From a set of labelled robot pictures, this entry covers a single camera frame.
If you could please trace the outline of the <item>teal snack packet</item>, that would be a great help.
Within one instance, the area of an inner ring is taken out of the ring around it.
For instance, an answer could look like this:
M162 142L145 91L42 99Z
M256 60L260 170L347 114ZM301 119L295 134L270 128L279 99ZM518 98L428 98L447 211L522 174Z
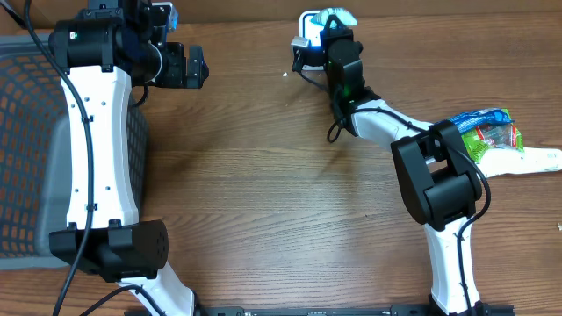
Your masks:
M331 28L336 28L337 23L334 20L328 22L329 17L332 15L336 16L339 21L346 26L357 25L357 19L355 16L343 7L328 7L326 9L322 9L313 15L311 22L315 25L330 25Z

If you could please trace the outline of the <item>blue snack packet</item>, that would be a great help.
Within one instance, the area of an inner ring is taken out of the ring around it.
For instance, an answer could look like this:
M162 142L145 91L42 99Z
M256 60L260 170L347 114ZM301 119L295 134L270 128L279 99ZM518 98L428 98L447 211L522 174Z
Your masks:
M508 110L501 108L462 112L448 120L457 127L461 134L483 125L502 126L514 122Z

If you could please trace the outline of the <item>green snack bag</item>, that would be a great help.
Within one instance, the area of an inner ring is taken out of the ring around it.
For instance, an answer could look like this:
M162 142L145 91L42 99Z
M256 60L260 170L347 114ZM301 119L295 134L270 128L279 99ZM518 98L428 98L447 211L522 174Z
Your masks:
M492 148L507 148L523 151L523 139L514 122L502 126L483 125L461 134L467 153L479 162L485 152Z

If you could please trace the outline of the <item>white cosmetic tube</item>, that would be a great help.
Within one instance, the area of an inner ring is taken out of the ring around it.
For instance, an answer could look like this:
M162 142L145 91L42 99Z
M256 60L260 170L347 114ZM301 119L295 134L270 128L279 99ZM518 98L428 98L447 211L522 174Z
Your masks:
M525 147L523 151L492 148L477 163L487 177L557 172L561 170L561 150Z

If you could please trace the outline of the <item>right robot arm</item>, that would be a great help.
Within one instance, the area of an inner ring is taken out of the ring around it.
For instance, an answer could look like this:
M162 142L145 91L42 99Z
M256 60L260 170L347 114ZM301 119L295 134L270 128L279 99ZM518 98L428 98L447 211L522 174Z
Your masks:
M363 46L336 15L320 33L324 69L335 122L328 140L342 129L390 148L403 203L423 226L433 281L430 311L435 315L486 315L476 288L470 232L482 216L479 199L489 201L483 172L468 156L458 128L413 120L393 109L365 84Z

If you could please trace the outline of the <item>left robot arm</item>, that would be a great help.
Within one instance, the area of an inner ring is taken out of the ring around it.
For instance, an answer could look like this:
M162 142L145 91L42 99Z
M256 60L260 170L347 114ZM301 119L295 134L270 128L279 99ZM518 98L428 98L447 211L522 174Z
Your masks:
M132 89L199 89L208 76L201 47L168 41L177 20L170 2L91 1L49 38L71 143L67 225L50 233L50 252L132 292L150 315L203 313L171 268L166 226L140 219L129 163Z

